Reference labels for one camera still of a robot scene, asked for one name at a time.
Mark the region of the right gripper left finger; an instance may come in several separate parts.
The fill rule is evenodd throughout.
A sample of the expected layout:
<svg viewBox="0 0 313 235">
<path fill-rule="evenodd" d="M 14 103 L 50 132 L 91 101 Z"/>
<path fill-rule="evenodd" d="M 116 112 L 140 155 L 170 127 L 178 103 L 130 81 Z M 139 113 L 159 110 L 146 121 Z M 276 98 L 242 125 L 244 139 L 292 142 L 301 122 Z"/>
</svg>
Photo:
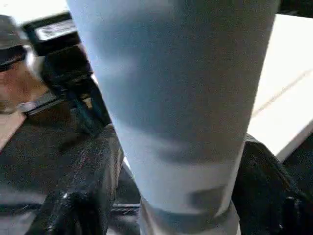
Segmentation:
<svg viewBox="0 0 313 235">
<path fill-rule="evenodd" d="M 111 124 L 86 142 L 73 169 L 49 194 L 28 235 L 104 235 L 115 201 L 123 150 Z"/>
</svg>

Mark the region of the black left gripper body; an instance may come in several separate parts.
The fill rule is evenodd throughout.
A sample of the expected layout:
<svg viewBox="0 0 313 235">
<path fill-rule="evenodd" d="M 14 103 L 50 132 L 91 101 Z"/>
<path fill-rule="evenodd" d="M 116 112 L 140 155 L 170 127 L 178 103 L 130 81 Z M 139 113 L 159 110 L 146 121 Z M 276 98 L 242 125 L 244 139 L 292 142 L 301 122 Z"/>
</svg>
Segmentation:
<svg viewBox="0 0 313 235">
<path fill-rule="evenodd" d="M 91 65 L 79 46 L 47 54 L 42 61 L 40 75 L 57 97 L 67 100 L 76 109 L 82 129 L 89 135 L 99 135 L 111 122 L 92 78 Z"/>
</svg>

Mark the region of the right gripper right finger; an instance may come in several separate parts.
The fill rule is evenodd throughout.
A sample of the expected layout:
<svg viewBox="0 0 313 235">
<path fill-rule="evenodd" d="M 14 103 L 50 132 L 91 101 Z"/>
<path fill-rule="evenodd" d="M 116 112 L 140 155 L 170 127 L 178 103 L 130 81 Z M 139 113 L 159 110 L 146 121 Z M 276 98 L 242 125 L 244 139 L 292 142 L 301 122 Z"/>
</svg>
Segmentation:
<svg viewBox="0 0 313 235">
<path fill-rule="evenodd" d="M 272 152 L 247 134 L 232 193 L 243 235 L 311 235 L 313 197 Z"/>
</svg>

